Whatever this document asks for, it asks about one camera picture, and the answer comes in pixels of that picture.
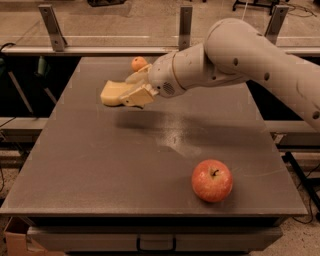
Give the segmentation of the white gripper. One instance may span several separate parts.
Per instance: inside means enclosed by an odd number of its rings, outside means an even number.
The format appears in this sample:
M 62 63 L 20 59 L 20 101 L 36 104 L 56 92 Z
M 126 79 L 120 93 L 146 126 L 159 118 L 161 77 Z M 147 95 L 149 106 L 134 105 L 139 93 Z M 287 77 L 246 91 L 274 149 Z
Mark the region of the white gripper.
M 164 98 L 177 97 L 185 93 L 178 83 L 173 68 L 175 54 L 169 53 L 159 57 L 152 65 L 148 64 L 125 79 L 126 83 L 135 84 L 141 80 L 150 84 L 133 86 L 123 93 L 119 100 L 128 107 L 144 107 L 152 103 L 160 94 Z

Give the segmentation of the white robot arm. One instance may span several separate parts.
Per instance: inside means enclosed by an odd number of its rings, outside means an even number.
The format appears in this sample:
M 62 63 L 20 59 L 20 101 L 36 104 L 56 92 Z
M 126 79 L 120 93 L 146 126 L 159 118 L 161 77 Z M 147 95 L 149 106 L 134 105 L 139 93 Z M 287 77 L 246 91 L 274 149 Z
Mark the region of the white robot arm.
M 196 87 L 263 86 L 320 131 L 320 66 L 288 54 L 250 24 L 234 18 L 215 23 L 203 43 L 159 57 L 126 79 L 133 85 L 119 100 L 143 106 L 160 95 L 172 98 Z

